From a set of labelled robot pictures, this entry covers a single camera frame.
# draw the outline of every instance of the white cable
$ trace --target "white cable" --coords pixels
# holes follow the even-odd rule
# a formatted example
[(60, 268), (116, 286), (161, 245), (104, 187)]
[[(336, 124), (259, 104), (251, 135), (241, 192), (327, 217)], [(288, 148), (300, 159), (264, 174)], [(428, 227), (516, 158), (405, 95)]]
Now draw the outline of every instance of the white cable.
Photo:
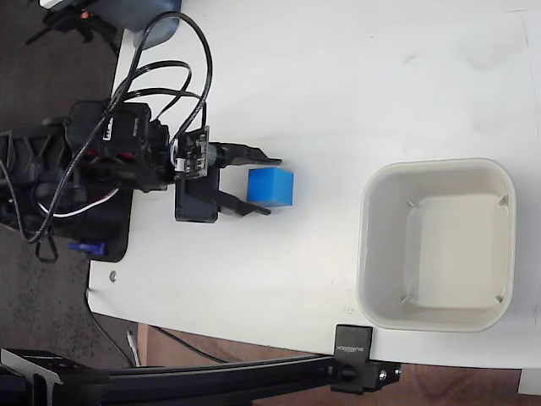
[[(81, 207), (80, 209), (75, 210), (75, 211), (71, 211), (69, 213), (55, 213), (52, 216), (55, 217), (55, 218), (68, 218), (68, 217), (78, 216), (79, 214), (90, 210), (92, 207), (96, 207), (96, 206), (99, 206), (102, 203), (105, 203), (106, 201), (111, 199), (117, 192), (118, 192), (118, 189), (112, 190), (107, 195), (103, 196), (101, 199), (95, 201), (94, 203), (90, 203), (89, 205), (87, 205), (85, 207)], [(42, 203), (38, 203), (37, 205), (40, 207), (40, 209), (45, 214), (49, 213), (49, 211), (45, 208), (44, 205), (42, 205)]]

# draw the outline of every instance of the black clamp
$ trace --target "black clamp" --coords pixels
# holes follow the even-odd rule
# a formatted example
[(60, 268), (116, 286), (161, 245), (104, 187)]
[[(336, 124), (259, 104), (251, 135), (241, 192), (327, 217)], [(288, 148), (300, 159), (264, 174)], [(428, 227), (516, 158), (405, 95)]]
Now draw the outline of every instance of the black clamp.
[(219, 190), (220, 170), (227, 166), (280, 165), (260, 148), (209, 142), (209, 128), (187, 133), (175, 152), (175, 218), (178, 222), (215, 222), (218, 212), (244, 217), (271, 211)]
[(361, 395), (400, 380), (400, 364), (369, 359), (371, 343), (372, 327), (336, 326), (334, 359), (340, 381), (331, 385), (332, 391)]

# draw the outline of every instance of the black bracket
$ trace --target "black bracket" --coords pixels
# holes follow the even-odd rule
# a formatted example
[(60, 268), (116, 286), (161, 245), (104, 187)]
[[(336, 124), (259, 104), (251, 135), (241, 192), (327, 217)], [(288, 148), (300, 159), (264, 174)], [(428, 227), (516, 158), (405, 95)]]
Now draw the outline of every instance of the black bracket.
[(341, 381), (332, 391), (361, 395), (400, 380), (400, 364), (369, 359), (371, 343), (372, 327), (336, 326), (334, 358)]

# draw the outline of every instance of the wire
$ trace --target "wire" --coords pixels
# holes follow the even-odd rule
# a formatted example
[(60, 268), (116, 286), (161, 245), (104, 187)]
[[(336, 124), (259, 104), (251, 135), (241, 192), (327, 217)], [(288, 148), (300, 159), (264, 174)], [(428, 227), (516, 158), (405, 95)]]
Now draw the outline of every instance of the wire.
[(86, 308), (90, 318), (92, 319), (92, 321), (94, 322), (96, 327), (98, 327), (98, 330), (101, 332), (101, 334), (103, 334), (103, 336), (107, 339), (107, 341), (112, 345), (112, 347), (114, 349), (116, 349), (120, 355), (122, 355), (122, 357), (126, 360), (128, 365), (130, 367), (132, 367), (132, 368), (135, 368), (135, 363), (131, 360), (131, 358), (128, 357), (128, 355), (120, 347), (118, 347), (118, 344), (115, 343), (115, 340), (113, 340), (111, 338), (111, 336), (109, 334), (107, 334), (107, 332), (103, 329), (103, 327), (101, 326), (99, 321), (94, 316), (94, 313), (92, 313), (92, 309), (90, 308), (90, 305), (88, 304), (88, 292), (90, 291), (90, 266), (88, 267), (88, 272), (86, 274), (86, 285), (85, 286), (86, 286), (86, 289), (85, 289), (85, 308)]
[[(53, 216), (55, 218), (68, 218), (68, 217), (78, 216), (79, 214), (84, 213), (85, 211), (88, 211), (91, 208), (99, 206), (99, 205), (105, 203), (106, 201), (110, 200), (117, 192), (118, 192), (118, 189), (115, 189), (115, 190), (109, 192), (108, 194), (106, 194), (105, 196), (103, 196), (101, 199), (99, 199), (99, 200), (97, 200), (97, 201), (95, 201), (93, 203), (90, 203), (89, 205), (87, 205), (85, 207), (81, 207), (80, 209), (75, 210), (75, 211), (71, 211), (69, 213), (55, 213)], [(40, 209), (44, 213), (46, 213), (46, 214), (49, 213), (49, 211), (45, 208), (44, 205), (42, 205), (42, 203), (38, 203), (37, 205), (40, 207)]]
[[(141, 68), (138, 68), (135, 71), (134, 79), (140, 77), (143, 74), (147, 74), (148, 72), (155, 70), (155, 69), (162, 69), (162, 68), (186, 68), (188, 70), (188, 74), (186, 76), (186, 80), (184, 81), (183, 87), (180, 89), (180, 91), (185, 91), (188, 89), (189, 83), (192, 80), (192, 69), (189, 67), (189, 65), (183, 61), (174, 61), (174, 60), (166, 60), (166, 61), (159, 61), (159, 62), (153, 62), (148, 63), (145, 66), (142, 66)], [(119, 87), (124, 86), (126, 80), (123, 80)], [(171, 107), (173, 107), (182, 97), (183, 95), (176, 95), (176, 97), (170, 101), (162, 110), (158, 113), (156, 116), (156, 120), (160, 119), (161, 115), (169, 110)]]
[(166, 87), (150, 87), (146, 89), (138, 89), (136, 91), (130, 91), (126, 95), (125, 100), (131, 100), (137, 97), (152, 96), (152, 95), (175, 96), (175, 99), (173, 99), (173, 101), (177, 100), (177, 98), (180, 99), (180, 97), (183, 97), (183, 96), (201, 99), (201, 96), (196, 95), (195, 93), (191, 91), (175, 91), (174, 89), (167, 89)]
[(178, 132), (173, 136), (173, 139), (176, 139), (181, 133), (183, 133), (189, 125), (195, 120), (201, 109), (203, 108), (205, 104), (205, 100), (207, 96), (209, 95), (210, 91), (210, 84), (212, 82), (212, 56), (210, 55), (210, 47), (209, 43), (207, 42), (205, 38), (205, 34), (203, 34), (203, 31), (200, 29), (200, 27), (195, 24), (195, 22), (186, 14), (180, 13), (177, 11), (170, 11), (166, 13), (162, 13), (155, 17), (144, 29), (143, 34), (141, 36), (141, 40), (139, 45), (135, 48), (134, 57), (132, 59), (131, 66), (128, 71), (128, 76), (126, 77), (126, 80), (121, 83), (121, 85), (117, 88), (115, 93), (112, 96), (113, 100), (120, 99), (124, 100), (124, 97), (128, 93), (129, 87), (131, 86), (132, 82), (136, 78), (136, 72), (138, 70), (137, 66), (139, 65), (139, 61), (141, 59), (141, 53), (143, 52), (143, 47), (147, 41), (147, 38), (154, 28), (154, 26), (164, 19), (170, 19), (170, 18), (176, 18), (184, 21), (187, 23), (195, 32), (195, 34), (199, 37), (199, 40), (201, 41), (201, 45), (203, 46), (203, 50), (205, 51), (205, 59), (206, 59), (206, 78), (205, 78), (205, 85), (203, 88), (203, 91), (201, 93), (201, 99), (199, 102), (195, 105), (194, 110), (188, 115), (186, 120), (181, 124), (180, 128), (178, 129)]
[(217, 362), (218, 364), (227, 364), (227, 361), (221, 359), (221, 358), (218, 358), (218, 357), (215, 357), (214, 355), (210, 355), (210, 354), (207, 354), (206, 352), (204, 351), (201, 351), (200, 349), (194, 347), (193, 345), (190, 345), (188, 343), (186, 343), (184, 340), (182, 340), (181, 338), (171, 334), (170, 332), (168, 332), (167, 330), (164, 330), (163, 328), (161, 327), (156, 327), (156, 326), (151, 326), (152, 328), (154, 328), (156, 331), (160, 332), (161, 334), (165, 335), (165, 336), (168, 336), (169, 338), (171, 338), (171, 340), (174, 340), (176, 341), (177, 343), (183, 345), (184, 347), (186, 347), (187, 349), (189, 349), (190, 351), (194, 351), (196, 354), (199, 354), (201, 355), (202, 357), (205, 357), (207, 359), (210, 359), (211, 361), (215, 361)]

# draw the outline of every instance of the black mounting bracket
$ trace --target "black mounting bracket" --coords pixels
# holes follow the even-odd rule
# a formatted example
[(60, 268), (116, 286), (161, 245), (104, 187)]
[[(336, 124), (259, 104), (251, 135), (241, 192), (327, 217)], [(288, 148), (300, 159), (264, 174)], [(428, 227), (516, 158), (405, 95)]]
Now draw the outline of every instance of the black mounting bracket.
[(47, 351), (3, 349), (0, 361), (20, 378), (0, 368), (0, 405), (227, 406), (326, 385), (336, 392), (373, 392), (397, 382), (402, 370), (369, 359), (371, 336), (371, 327), (337, 326), (334, 356), (192, 368), (93, 370)]
[(335, 362), (341, 380), (331, 384), (335, 392), (361, 395), (398, 382), (402, 366), (369, 359), (372, 327), (336, 326)]

